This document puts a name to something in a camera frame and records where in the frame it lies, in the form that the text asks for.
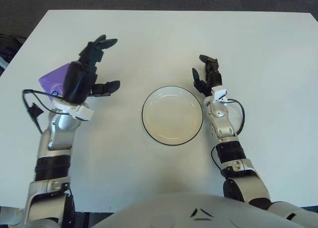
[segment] black cable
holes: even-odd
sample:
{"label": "black cable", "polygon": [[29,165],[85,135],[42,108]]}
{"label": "black cable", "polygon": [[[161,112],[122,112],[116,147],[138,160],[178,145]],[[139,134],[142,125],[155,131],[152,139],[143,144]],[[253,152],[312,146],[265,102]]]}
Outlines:
{"label": "black cable", "polygon": [[[24,103],[26,109],[29,110],[29,105],[28,105],[28,103],[26,102],[26,99],[25,99],[25,93],[23,93],[23,95],[22,95],[22,100],[23,100],[23,103]],[[36,119],[34,119],[33,122],[35,123],[35,126],[38,128],[38,130],[39,130],[39,132],[41,134],[42,130],[40,128],[40,125],[39,125],[38,121]]]}
{"label": "black cable", "polygon": [[[60,113],[60,112],[56,112],[56,111],[53,111],[51,109],[49,109],[48,107],[46,107],[43,102],[40,100],[40,98],[36,95],[36,94],[42,94],[42,95],[47,95],[47,96],[50,96],[50,97],[53,97],[53,98],[57,98],[57,99],[63,99],[63,97],[60,97],[60,96],[56,96],[56,95],[51,95],[49,93],[45,93],[45,92],[42,92],[42,91],[38,91],[38,90],[31,90],[31,89],[26,89],[26,90],[23,90],[22,92],[22,100],[23,100],[23,103],[24,103],[24,106],[26,107],[26,109],[29,111],[30,107],[25,99],[25,95],[26,94],[33,94],[35,96],[35,98],[40,102],[40,104],[45,108],[47,109],[48,111],[54,113],[54,114],[58,114],[58,115],[70,115],[69,113]],[[36,118],[33,118],[32,117],[32,120],[35,124],[35,126],[38,128],[39,132],[40,133],[43,133],[41,128],[40,128],[40,125],[38,123],[38,121],[36,120]]]}
{"label": "black cable", "polygon": [[215,162],[215,160],[214,160],[214,158],[213,158],[213,150],[214,150],[214,149],[215,149],[215,146],[213,147],[213,149],[212,149],[212,151],[211,151],[211,157],[212,157],[212,160],[213,160],[215,166],[218,167],[219,170],[221,171],[221,168],[218,166],[217,162]]}
{"label": "black cable", "polygon": [[39,99],[39,97],[38,97],[36,94],[47,95],[47,96],[50,96],[50,97],[53,97],[53,98],[57,98],[57,99],[61,99],[61,100],[63,100],[63,97],[56,96],[56,95],[51,95],[51,94],[49,94],[49,93],[45,93],[45,92],[38,91],[38,90],[27,89],[27,90],[23,90],[23,98],[24,98],[24,95],[25,95],[25,94],[28,94],[28,93],[33,94],[33,95],[35,96],[35,98],[40,102],[40,104],[41,104],[45,109],[47,109],[48,111],[50,111],[50,112],[52,112],[52,113],[54,113],[54,114],[58,114],[58,115],[70,115],[69,113],[60,113],[60,112],[56,112],[56,111],[54,111],[54,110],[49,109],[48,107],[46,107],[46,106],[42,103],[42,101]]}
{"label": "black cable", "polygon": [[242,106],[242,104],[238,100],[235,100],[235,99],[228,99],[228,100],[231,102],[225,102],[225,101],[220,101],[220,102],[221,103],[237,103],[237,104],[239,104],[240,109],[242,111],[242,122],[241,122],[240,127],[237,131],[237,135],[239,135],[242,132],[243,127],[244,127],[244,123],[245,123],[245,110],[244,110],[244,107]]}

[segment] plate rim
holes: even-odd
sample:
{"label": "plate rim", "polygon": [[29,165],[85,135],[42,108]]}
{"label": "plate rim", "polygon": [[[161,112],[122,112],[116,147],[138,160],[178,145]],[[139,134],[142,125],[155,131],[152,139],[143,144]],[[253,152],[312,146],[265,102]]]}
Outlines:
{"label": "plate rim", "polygon": [[200,105],[200,109],[201,109],[201,114],[202,114],[202,120],[201,120],[200,128],[198,129],[198,132],[197,132],[192,138],[190,138],[189,140],[187,140],[187,141],[185,141],[185,142],[183,142],[183,143],[176,144],[176,145],[165,144],[165,143],[163,143],[163,142],[160,142],[160,141],[156,140],[156,139],[148,132],[148,130],[146,129],[145,124],[144,124],[143,111],[144,111],[144,106],[145,106],[146,101],[148,100],[148,98],[149,98],[155,91],[157,91],[157,90],[159,90],[159,89],[162,89],[162,88],[164,88],[164,87],[178,87],[178,88],[181,88],[181,89],[184,89],[184,90],[188,91],[187,89],[185,89],[185,88],[183,88],[183,87],[181,87],[181,86],[177,86],[177,85],[165,85],[165,86],[162,86],[162,87],[160,87],[160,88],[154,90],[153,92],[151,92],[151,93],[147,96],[147,98],[146,98],[145,101],[144,101],[143,108],[142,108],[142,110],[141,110],[141,120],[142,120],[142,122],[143,122],[143,126],[144,126],[144,128],[145,128],[147,134],[148,134],[153,140],[157,141],[158,143],[160,143],[160,144],[162,144],[162,145],[167,145],[167,146],[179,146],[179,145],[183,145],[183,144],[185,144],[185,143],[191,141],[192,139],[194,139],[194,138],[197,136],[197,134],[198,134],[198,133],[200,132],[200,130],[201,130],[201,127],[202,127],[202,124],[203,124],[203,117],[204,117],[204,115],[203,115],[203,110],[202,110],[202,106],[201,106],[201,104],[200,104],[198,98],[197,98],[193,93],[191,93],[190,91],[188,91],[188,92],[189,92],[191,95],[193,95],[193,97],[198,101],[198,103],[199,103],[199,105]]}

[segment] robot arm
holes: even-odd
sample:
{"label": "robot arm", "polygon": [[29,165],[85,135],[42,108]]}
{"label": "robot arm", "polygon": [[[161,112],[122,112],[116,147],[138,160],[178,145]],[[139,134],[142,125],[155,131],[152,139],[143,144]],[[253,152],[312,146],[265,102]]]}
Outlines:
{"label": "robot arm", "polygon": [[224,196],[267,210],[305,227],[316,227],[316,213],[286,202],[270,201],[265,184],[252,162],[246,158],[238,135],[229,121],[227,91],[222,86],[218,60],[204,55],[200,55],[200,60],[205,63],[207,82],[200,80],[197,71],[192,69],[194,86],[206,96],[203,103],[205,114],[221,162],[221,174],[226,179],[223,184]]}
{"label": "robot arm", "polygon": [[70,64],[64,81],[63,99],[53,100],[49,126],[41,135],[35,178],[29,185],[23,218],[18,227],[73,227],[73,196],[66,191],[70,189],[69,168],[74,135],[81,122],[90,120],[93,115],[85,103],[86,98],[109,96],[120,86],[119,81],[95,84],[95,63],[101,61],[102,50],[116,42],[117,39],[106,40],[106,36],[102,35],[89,42],[80,53],[80,59]]}

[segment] white table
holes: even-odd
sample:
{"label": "white table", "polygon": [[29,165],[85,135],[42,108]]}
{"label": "white table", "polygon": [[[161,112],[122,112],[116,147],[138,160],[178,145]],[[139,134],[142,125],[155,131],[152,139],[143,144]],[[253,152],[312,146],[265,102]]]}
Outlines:
{"label": "white table", "polygon": [[[219,60],[229,98],[246,110],[239,136],[272,201],[318,204],[318,23],[308,13],[50,10],[0,78],[0,205],[23,207],[40,135],[21,100],[38,78],[76,60],[99,35],[118,38],[98,64],[98,82],[121,80],[111,97],[90,98],[93,119],[78,129],[72,156],[77,211],[116,212],[145,197],[191,191],[223,195],[207,123],[190,142],[154,141],[144,100],[165,85],[199,101],[191,68]],[[230,106],[237,128],[239,109]],[[47,125],[47,113],[40,116]]]}

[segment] glass plate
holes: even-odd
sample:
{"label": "glass plate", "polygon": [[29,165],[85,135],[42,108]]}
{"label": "glass plate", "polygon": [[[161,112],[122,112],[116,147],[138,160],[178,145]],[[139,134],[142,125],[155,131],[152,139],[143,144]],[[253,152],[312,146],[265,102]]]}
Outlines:
{"label": "glass plate", "polygon": [[165,145],[181,145],[200,131],[203,113],[191,92],[178,86],[165,86],[148,96],[142,120],[154,140]]}

